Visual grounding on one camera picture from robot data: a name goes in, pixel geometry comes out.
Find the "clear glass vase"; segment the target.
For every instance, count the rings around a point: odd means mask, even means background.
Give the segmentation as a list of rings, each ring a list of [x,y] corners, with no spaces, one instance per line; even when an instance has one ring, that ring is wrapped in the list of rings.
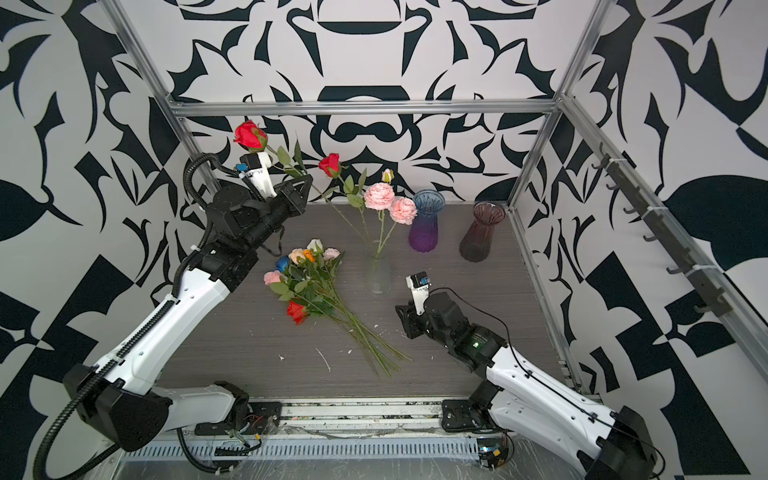
[[[391,263],[383,253],[368,255],[365,270],[365,287],[372,294],[385,294],[391,290]]]

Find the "red rose stem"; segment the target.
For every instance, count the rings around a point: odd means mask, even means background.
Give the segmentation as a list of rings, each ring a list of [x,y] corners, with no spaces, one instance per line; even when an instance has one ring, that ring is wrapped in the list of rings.
[[[234,142],[248,153],[266,153],[270,160],[277,161],[277,169],[289,177],[299,178],[309,174],[303,161],[299,142],[294,144],[293,154],[289,154],[284,147],[279,147],[275,150],[268,145],[267,133],[252,120],[245,121],[235,128]],[[331,181],[331,185],[324,190],[314,187],[316,193],[342,216],[345,222],[361,239],[369,242],[371,238],[363,213],[365,209],[363,200],[365,179],[355,181],[351,175],[344,176],[345,167],[342,165],[340,156],[337,153],[331,153],[320,160],[317,168]],[[361,228],[354,226],[351,220],[332,204],[331,199],[336,191],[343,193],[349,205],[359,212],[363,224]]]

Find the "pink peony flower stem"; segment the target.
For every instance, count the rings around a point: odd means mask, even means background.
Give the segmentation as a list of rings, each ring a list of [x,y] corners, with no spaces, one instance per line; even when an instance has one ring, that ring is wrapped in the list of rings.
[[[368,187],[363,194],[365,207],[376,211],[380,221],[379,239],[372,249],[375,259],[382,256],[394,228],[397,225],[410,226],[418,216],[417,207],[412,199],[396,195],[394,180],[395,172],[385,169],[381,181]]]

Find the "purple blue glass vase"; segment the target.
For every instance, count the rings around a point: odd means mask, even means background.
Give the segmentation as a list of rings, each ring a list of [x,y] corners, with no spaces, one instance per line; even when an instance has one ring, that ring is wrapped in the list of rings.
[[[417,216],[410,232],[409,245],[420,253],[434,250],[439,242],[438,214],[445,206],[443,195],[436,190],[421,190],[414,195]]]

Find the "smoky pink glass vase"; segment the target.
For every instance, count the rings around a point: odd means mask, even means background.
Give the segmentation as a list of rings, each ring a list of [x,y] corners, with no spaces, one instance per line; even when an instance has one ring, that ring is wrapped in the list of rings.
[[[460,255],[479,263],[490,254],[495,227],[506,217],[504,207],[496,202],[481,201],[474,205],[473,222],[459,245]]]

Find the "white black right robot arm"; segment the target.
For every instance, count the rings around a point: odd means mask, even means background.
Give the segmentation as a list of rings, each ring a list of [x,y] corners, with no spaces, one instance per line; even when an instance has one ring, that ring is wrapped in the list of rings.
[[[471,411],[520,434],[586,479],[657,479],[666,467],[644,419],[577,393],[529,362],[502,335],[472,323],[445,293],[398,305],[409,338],[425,335],[482,382]]]

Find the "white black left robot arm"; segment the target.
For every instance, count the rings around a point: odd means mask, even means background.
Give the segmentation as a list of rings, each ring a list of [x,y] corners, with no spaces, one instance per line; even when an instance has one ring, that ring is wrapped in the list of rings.
[[[84,423],[128,452],[178,428],[244,427],[247,395],[235,385],[219,381],[164,389],[156,381],[204,317],[248,276],[265,241],[282,234],[287,219],[304,213],[311,186],[305,175],[278,184],[271,196],[241,185],[227,185],[215,194],[205,207],[201,242],[182,261],[170,295],[95,365],[78,364],[65,376]]]

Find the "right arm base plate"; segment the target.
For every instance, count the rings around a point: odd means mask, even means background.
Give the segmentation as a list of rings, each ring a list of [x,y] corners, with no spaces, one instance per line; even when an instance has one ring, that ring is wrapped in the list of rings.
[[[483,433],[518,430],[501,427],[495,423],[488,410],[483,410],[469,399],[446,399],[441,402],[441,428],[448,433]]]

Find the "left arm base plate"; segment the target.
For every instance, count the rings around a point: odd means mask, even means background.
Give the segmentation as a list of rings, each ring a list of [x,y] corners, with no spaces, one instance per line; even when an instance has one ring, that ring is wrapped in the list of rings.
[[[280,427],[282,407],[279,401],[250,402],[241,433],[260,436],[275,433]]]

